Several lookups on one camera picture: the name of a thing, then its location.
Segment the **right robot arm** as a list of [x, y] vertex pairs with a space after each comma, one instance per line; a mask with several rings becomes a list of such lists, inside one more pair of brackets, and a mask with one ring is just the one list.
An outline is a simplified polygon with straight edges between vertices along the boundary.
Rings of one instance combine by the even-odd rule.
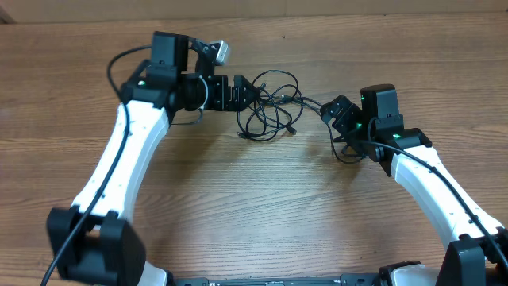
[[443, 165], [430, 139], [407, 129], [394, 85], [360, 91], [360, 105], [343, 95], [321, 106], [355, 157], [369, 157], [416, 201], [437, 232], [445, 256], [440, 268], [419, 261], [386, 265], [376, 274], [342, 275], [342, 285], [505, 285], [507, 229], [484, 211]]

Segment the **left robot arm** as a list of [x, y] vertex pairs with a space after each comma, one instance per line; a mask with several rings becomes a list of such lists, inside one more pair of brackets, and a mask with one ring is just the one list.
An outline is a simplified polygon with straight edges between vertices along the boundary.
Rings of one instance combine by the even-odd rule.
[[114, 87], [119, 98], [111, 137], [91, 178], [69, 208], [53, 208], [46, 227], [54, 257], [49, 272], [88, 285], [172, 285], [172, 274], [148, 261], [133, 227], [137, 195], [175, 114], [245, 110], [259, 90], [242, 75], [217, 75], [230, 48], [156, 32], [151, 56]]

